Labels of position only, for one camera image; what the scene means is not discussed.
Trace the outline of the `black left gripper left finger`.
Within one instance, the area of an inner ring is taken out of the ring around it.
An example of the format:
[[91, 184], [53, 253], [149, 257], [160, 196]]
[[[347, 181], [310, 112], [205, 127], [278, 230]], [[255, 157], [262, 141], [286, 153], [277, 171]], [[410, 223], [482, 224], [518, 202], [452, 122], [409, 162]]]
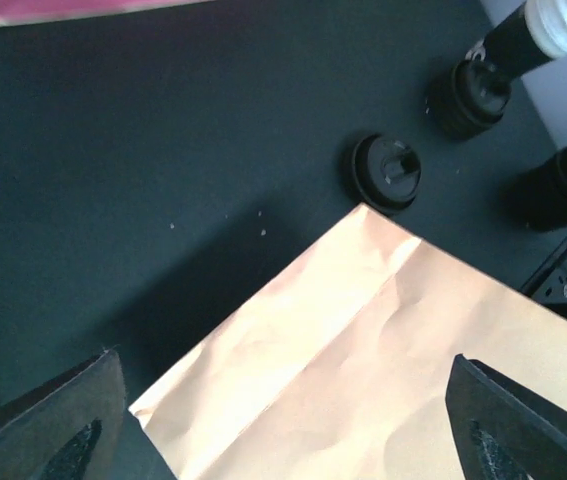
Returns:
[[106, 350], [0, 406], [0, 479], [105, 479], [126, 388]]

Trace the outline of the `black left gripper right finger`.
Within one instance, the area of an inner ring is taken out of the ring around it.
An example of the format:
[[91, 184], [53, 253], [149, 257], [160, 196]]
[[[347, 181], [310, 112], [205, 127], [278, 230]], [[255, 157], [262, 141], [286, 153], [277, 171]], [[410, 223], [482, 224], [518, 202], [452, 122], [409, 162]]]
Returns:
[[567, 411], [459, 354], [446, 409], [466, 479], [567, 479]]

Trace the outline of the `kraft bag with white handles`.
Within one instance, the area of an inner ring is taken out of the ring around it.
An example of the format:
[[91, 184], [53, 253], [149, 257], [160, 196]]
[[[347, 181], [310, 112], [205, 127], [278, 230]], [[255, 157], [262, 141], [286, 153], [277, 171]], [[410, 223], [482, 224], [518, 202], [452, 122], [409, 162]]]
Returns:
[[132, 405], [180, 479], [458, 479], [480, 360], [567, 410], [567, 321], [358, 206]]

